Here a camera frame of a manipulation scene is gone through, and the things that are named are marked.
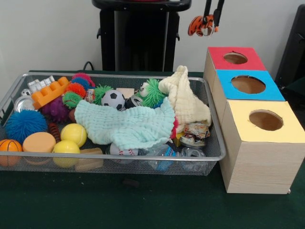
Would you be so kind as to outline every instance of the orange lego brick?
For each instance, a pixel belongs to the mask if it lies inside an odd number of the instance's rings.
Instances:
[[[40,92],[32,94],[32,99],[34,100],[33,106],[35,109],[37,110],[42,108],[45,104],[48,104],[52,100],[61,96],[68,84],[68,79],[62,77],[58,81],[52,82],[49,86],[42,88]]]

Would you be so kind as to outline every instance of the white wall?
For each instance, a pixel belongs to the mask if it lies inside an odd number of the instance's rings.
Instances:
[[[220,31],[189,37],[188,25],[203,14],[205,1],[181,12],[174,66],[203,71],[208,46],[253,46],[274,77],[297,6],[303,0],[226,0]],[[213,1],[214,10],[217,0]],[[90,0],[0,0],[0,96],[30,69],[78,70],[86,61],[101,69],[96,39],[99,9]]]
[[[216,8],[218,0],[211,7]],[[193,0],[188,11],[180,13],[180,42],[175,66],[187,65],[203,71],[208,46],[254,47],[270,74],[275,77],[289,36],[297,7],[304,0],[225,0],[219,32],[211,38],[189,37],[189,23],[203,14],[204,0]]]

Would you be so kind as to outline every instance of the blue spiky ball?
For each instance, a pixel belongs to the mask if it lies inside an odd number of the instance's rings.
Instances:
[[[162,105],[162,103],[163,103],[163,99],[162,99],[160,102],[158,102],[158,103],[153,107],[153,109],[156,109],[156,108],[160,107],[160,106]]]
[[[12,114],[6,123],[5,131],[9,139],[23,144],[28,136],[36,132],[44,132],[47,128],[47,122],[40,112],[23,110]]]
[[[94,87],[91,87],[89,85],[89,82],[83,78],[75,78],[72,80],[72,83],[79,83],[80,85],[82,85],[84,87],[85,91],[87,91],[90,88],[94,88]]]

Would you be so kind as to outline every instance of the metal basket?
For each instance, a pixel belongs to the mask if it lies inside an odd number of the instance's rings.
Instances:
[[[62,76],[71,79],[70,73],[27,73],[16,79],[5,97],[0,103],[0,140],[6,139],[5,123],[13,112],[13,105],[23,89],[28,88],[27,83],[33,80],[43,80],[50,75],[58,80]],[[149,78],[163,79],[159,76],[129,76],[129,75],[100,75],[90,74],[96,85],[109,85],[113,88],[140,88],[142,83]],[[226,154],[224,139],[218,122],[215,106],[212,100],[208,84],[202,78],[189,78],[190,86],[194,94],[209,105],[212,114],[213,124],[210,128],[211,136],[206,139],[206,146],[203,151],[206,157],[169,157],[169,156],[115,156],[115,155],[88,155],[88,154],[57,154],[57,153],[33,153],[33,152],[0,152],[0,156],[21,156],[19,162],[11,167],[1,167],[0,170],[7,171],[41,171],[41,172],[90,172],[90,173],[127,173],[127,174],[162,174],[162,175],[208,175],[217,161],[224,158]],[[61,130],[65,125],[58,125]],[[176,152],[182,147],[171,145]],[[107,146],[100,146],[87,140],[81,149],[99,147],[105,152]],[[65,160],[73,160],[77,163],[97,163],[98,168],[90,170],[79,170],[76,166],[70,168],[58,167],[53,158],[62,157]],[[32,165],[28,161],[40,162],[45,159],[43,165]]]

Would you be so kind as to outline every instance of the light green washcloth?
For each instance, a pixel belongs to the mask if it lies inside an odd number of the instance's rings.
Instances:
[[[166,143],[171,135],[175,113],[166,97],[160,108],[137,106],[125,111],[80,101],[76,122],[85,127],[93,143],[115,143],[121,150],[150,148]]]

